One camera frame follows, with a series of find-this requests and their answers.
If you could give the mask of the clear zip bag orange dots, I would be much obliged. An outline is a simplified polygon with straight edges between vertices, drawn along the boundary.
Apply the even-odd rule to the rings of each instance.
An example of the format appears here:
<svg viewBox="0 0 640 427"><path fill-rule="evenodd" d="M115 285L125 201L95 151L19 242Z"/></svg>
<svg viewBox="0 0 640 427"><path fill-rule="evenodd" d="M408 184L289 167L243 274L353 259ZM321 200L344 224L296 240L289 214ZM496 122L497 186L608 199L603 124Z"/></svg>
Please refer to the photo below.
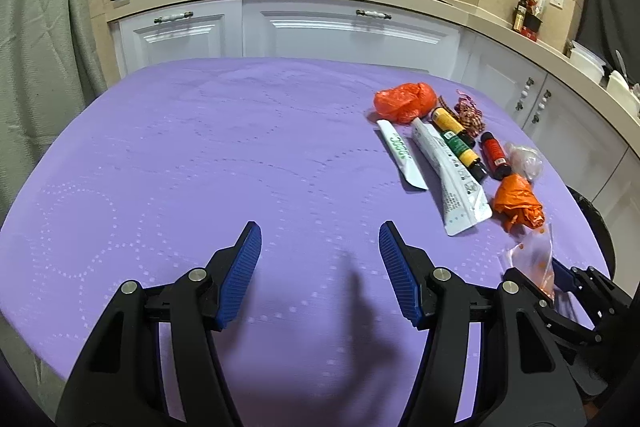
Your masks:
<svg viewBox="0 0 640 427"><path fill-rule="evenodd" d="M526 232L500 258L503 269L518 269L547 297L554 300L552 226L543 225Z"/></svg>

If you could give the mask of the small white green tube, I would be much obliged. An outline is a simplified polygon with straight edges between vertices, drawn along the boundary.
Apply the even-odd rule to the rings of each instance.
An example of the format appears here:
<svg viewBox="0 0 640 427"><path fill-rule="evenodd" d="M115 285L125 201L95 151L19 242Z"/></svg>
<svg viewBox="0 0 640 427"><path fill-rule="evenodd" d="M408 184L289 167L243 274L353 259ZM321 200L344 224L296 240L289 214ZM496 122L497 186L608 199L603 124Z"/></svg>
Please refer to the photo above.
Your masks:
<svg viewBox="0 0 640 427"><path fill-rule="evenodd" d="M395 164L405 181L417 190L427 191L420 168L414 160L404 138L397 132L394 125L386 120L379 119L376 124L381 131L383 140L394 158Z"/></svg>

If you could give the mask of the large white wipes packet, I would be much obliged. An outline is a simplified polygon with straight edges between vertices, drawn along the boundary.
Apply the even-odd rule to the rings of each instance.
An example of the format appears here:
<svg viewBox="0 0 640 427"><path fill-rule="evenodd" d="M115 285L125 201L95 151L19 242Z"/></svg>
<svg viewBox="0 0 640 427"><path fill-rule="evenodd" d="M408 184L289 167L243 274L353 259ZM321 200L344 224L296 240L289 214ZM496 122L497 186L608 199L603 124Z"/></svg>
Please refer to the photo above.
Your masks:
<svg viewBox="0 0 640 427"><path fill-rule="evenodd" d="M492 210L484 188L440 133L420 118L413 119L411 129L413 141L439 176L446 233L455 236L488 220Z"/></svg>

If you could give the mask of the orange plastic bag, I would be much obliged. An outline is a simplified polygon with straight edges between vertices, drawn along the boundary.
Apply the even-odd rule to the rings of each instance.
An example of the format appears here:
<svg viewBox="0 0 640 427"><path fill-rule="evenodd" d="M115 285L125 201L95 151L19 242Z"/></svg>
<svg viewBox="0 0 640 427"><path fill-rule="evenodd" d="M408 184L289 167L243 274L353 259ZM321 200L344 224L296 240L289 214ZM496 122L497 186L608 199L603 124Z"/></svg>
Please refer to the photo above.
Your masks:
<svg viewBox="0 0 640 427"><path fill-rule="evenodd" d="M502 179L491 206L501 218L506 232L519 225L535 230L546 221L544 206L535 196L530 183L518 173L511 173Z"/></svg>
<svg viewBox="0 0 640 427"><path fill-rule="evenodd" d="M425 82L404 83L375 93L373 105L380 116L394 124L410 124L423 118L437 104L437 95Z"/></svg>

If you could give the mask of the green yellow label bottle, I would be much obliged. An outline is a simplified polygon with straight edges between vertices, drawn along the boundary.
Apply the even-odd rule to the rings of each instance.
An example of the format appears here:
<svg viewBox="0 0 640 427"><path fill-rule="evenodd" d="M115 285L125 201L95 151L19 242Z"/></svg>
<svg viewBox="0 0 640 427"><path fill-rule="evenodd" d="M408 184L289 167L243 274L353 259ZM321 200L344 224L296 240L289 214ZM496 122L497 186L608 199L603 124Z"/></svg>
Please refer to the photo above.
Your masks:
<svg viewBox="0 0 640 427"><path fill-rule="evenodd" d="M443 131L442 139L444 139L451 152L454 153L454 156L462 162L462 165L469 170L469 173L472 174L472 177L478 183L482 183L487 178L488 172L480 156L478 156L471 147L468 147L454 132Z"/></svg>

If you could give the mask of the clear plastic wrap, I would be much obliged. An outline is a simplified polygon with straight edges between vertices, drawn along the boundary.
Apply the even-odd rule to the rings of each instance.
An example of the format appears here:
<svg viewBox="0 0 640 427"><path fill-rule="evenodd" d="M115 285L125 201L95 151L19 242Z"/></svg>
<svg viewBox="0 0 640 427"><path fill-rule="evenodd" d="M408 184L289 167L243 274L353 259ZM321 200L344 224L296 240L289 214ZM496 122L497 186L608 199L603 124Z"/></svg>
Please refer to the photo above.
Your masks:
<svg viewBox="0 0 640 427"><path fill-rule="evenodd" d="M544 171L544 160L536 148L506 142L504 151L512 171L529 183L534 183Z"/></svg>

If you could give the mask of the red label dark bottle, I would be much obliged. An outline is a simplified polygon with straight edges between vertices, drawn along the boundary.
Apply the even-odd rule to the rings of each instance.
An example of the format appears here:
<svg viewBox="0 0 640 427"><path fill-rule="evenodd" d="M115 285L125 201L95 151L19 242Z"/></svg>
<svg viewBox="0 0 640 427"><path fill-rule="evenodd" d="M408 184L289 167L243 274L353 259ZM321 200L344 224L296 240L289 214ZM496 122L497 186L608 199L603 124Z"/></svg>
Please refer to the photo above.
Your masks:
<svg viewBox="0 0 640 427"><path fill-rule="evenodd" d="M512 167L510 162L508 158L506 158L506 153L504 153L500 143L492 133L484 132L480 136L480 146L482 147L491 176L499 181L503 180L506 176L511 176Z"/></svg>

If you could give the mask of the red checkered ribbon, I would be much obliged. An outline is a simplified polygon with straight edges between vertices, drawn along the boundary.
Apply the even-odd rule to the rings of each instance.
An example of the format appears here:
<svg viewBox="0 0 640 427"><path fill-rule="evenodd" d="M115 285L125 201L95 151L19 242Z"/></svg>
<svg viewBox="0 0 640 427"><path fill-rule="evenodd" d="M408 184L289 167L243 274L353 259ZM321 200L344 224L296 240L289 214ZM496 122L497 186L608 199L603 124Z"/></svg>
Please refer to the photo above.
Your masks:
<svg viewBox="0 0 640 427"><path fill-rule="evenodd" d="M461 124L464 130L466 130L472 138L477 138L485 131L485 123L483 119L482 111L477 107L472 96L458 90L458 101L454 106L450 107L439 95L437 98L439 106L446 110L446 112Z"/></svg>

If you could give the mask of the black lined trash bin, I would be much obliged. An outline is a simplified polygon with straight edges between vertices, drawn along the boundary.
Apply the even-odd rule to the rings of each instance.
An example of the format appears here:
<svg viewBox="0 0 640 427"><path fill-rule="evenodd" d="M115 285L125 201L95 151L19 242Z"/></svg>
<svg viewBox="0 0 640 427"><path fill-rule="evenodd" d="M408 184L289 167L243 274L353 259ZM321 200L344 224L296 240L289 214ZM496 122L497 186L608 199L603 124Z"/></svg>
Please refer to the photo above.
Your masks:
<svg viewBox="0 0 640 427"><path fill-rule="evenodd" d="M608 274L610 274L612 279L615 275L616 269L615 249L611 233L608 231L608 227L606 226L600 211L593 206L593 203L590 202L588 198L585 198L584 195L574 190L573 187L568 186L567 190L570 192L570 195L572 195L574 201L584 215L589 228L598 243L605 264L608 267Z"/></svg>

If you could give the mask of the purple tablecloth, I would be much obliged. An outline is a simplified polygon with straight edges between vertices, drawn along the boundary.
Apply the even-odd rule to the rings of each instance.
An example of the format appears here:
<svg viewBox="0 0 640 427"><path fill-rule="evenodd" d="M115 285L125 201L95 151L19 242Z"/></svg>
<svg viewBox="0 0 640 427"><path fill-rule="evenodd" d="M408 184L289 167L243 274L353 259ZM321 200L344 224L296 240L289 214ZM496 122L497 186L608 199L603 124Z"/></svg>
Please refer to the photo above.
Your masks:
<svg viewBox="0 0 640 427"><path fill-rule="evenodd" d="M450 237L367 113L367 67L198 61L137 72L41 161L1 235L1 304L68 371L120 283L178 279L248 221L262 255L217 340L247 426L393 426L424 336L398 309L378 227L462 277L498 281L496 222Z"/></svg>

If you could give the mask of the white container with spoon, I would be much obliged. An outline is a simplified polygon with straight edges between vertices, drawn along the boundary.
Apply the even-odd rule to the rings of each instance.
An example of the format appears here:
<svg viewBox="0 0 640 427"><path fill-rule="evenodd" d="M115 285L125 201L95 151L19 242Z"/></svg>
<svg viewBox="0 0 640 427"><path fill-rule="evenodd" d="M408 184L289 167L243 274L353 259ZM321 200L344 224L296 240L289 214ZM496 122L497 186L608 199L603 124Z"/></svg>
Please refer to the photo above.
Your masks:
<svg viewBox="0 0 640 427"><path fill-rule="evenodd" d="M636 92L632 90L628 82L628 75L623 55L618 49L614 50L616 69L613 69L608 75L608 83L606 84L606 92L614 98L614 100L626 110L626 112L639 119L639 98Z"/></svg>

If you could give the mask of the white plastic container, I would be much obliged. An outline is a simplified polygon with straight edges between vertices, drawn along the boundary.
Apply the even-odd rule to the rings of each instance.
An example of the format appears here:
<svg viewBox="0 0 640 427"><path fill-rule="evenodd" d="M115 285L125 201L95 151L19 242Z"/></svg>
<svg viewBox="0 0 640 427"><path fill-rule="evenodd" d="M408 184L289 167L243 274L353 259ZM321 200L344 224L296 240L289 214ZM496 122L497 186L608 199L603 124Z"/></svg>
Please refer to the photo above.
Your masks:
<svg viewBox="0 0 640 427"><path fill-rule="evenodd" d="M568 60L594 83L599 84L605 75L605 62L575 40L570 43Z"/></svg>

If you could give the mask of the red black box holder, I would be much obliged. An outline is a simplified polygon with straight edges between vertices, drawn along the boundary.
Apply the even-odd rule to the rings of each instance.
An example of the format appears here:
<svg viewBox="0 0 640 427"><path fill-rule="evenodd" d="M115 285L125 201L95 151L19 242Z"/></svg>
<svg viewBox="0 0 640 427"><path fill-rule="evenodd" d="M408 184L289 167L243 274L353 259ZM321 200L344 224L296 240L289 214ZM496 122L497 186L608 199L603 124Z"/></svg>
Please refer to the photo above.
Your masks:
<svg viewBox="0 0 640 427"><path fill-rule="evenodd" d="M542 20L539 17L536 17L533 13L526 13L520 33L524 37L529 38L529 40L536 42L538 39L541 23Z"/></svg>

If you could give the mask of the dark olive oil bottle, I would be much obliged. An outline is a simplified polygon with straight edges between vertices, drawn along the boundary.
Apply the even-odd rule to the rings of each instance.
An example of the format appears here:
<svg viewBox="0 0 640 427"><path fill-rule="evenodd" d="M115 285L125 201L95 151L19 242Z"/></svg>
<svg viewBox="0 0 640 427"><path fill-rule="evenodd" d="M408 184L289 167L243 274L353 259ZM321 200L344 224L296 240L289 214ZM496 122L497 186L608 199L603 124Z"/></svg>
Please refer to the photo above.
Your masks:
<svg viewBox="0 0 640 427"><path fill-rule="evenodd" d="M512 29L516 32L521 32L524 26L525 17L528 13L529 3L528 0L518 0L518 4L514 10Z"/></svg>

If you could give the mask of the grey green curtain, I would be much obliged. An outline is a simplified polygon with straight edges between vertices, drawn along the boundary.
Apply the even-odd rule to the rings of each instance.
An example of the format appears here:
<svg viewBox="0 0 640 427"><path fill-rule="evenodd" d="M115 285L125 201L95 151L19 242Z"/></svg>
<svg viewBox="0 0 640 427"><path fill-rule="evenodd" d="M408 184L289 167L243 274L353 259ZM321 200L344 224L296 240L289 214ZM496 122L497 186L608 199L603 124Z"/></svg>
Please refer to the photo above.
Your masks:
<svg viewBox="0 0 640 427"><path fill-rule="evenodd" d="M1 0L1 211L106 89L89 0Z"/></svg>

